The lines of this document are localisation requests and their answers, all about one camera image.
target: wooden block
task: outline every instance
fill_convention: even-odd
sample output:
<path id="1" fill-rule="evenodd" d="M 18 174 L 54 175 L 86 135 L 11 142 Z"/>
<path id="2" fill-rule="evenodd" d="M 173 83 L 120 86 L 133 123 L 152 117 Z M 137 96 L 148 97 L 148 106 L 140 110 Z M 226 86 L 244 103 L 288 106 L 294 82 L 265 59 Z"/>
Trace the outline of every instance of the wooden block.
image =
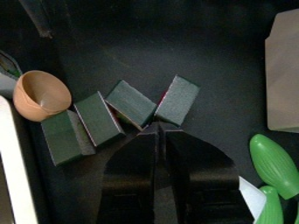
<path id="1" fill-rule="evenodd" d="M 80 118 L 72 111 L 41 121 L 41 128 L 54 165 L 96 153 Z"/>
<path id="2" fill-rule="evenodd" d="M 100 92 L 74 103 L 74 108 L 94 146 L 100 146 L 125 135 Z"/>
<path id="3" fill-rule="evenodd" d="M 106 103 L 141 130 L 154 112 L 156 105 L 122 80 L 108 94 Z"/>
<path id="4" fill-rule="evenodd" d="M 172 85 L 154 111 L 162 121 L 181 126 L 200 88 L 182 77 L 174 76 Z"/>

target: dark green cube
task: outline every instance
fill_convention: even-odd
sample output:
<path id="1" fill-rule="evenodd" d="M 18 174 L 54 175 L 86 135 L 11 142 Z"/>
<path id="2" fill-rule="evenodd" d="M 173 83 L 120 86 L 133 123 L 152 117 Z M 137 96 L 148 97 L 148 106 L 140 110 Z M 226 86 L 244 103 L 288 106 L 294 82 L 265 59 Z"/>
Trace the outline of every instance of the dark green cube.
<path id="1" fill-rule="evenodd" d="M 141 130 L 154 112 L 152 101 L 122 80 L 116 84 L 106 96 L 106 103 Z"/>
<path id="2" fill-rule="evenodd" d="M 74 103 L 74 108 L 94 146 L 125 135 L 100 92 Z"/>
<path id="3" fill-rule="evenodd" d="M 96 153 L 76 113 L 66 110 L 41 121 L 45 141 L 54 165 Z"/>
<path id="4" fill-rule="evenodd" d="M 182 77 L 174 76 L 154 116 L 162 121 L 181 126 L 200 88 Z"/>

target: block face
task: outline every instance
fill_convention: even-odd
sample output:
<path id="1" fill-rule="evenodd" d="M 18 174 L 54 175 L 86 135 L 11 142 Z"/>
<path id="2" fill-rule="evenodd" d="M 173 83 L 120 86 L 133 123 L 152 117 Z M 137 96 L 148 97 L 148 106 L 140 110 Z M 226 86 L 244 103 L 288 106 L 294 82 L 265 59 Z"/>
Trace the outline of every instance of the block face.
<path id="1" fill-rule="evenodd" d="M 154 116 L 168 123 L 181 126 L 198 91 L 200 88 L 194 84 L 182 77 L 174 76 Z"/>
<path id="2" fill-rule="evenodd" d="M 80 117 L 72 111 L 68 111 L 69 121 L 72 128 L 74 130 L 76 138 L 78 141 L 80 153 L 81 155 L 92 155 L 96 154 L 96 149 L 92 145 L 88 132 L 84 129 L 82 123 L 80 121 Z"/>
<path id="3" fill-rule="evenodd" d="M 138 129 L 145 126 L 156 108 L 154 103 L 122 80 L 108 94 L 106 103 Z"/>
<path id="4" fill-rule="evenodd" d="M 41 121 L 42 133 L 54 165 L 61 165 L 81 156 L 76 133 L 68 111 Z"/>
<path id="5" fill-rule="evenodd" d="M 94 146 L 125 134 L 98 92 L 77 102 L 74 108 Z"/>

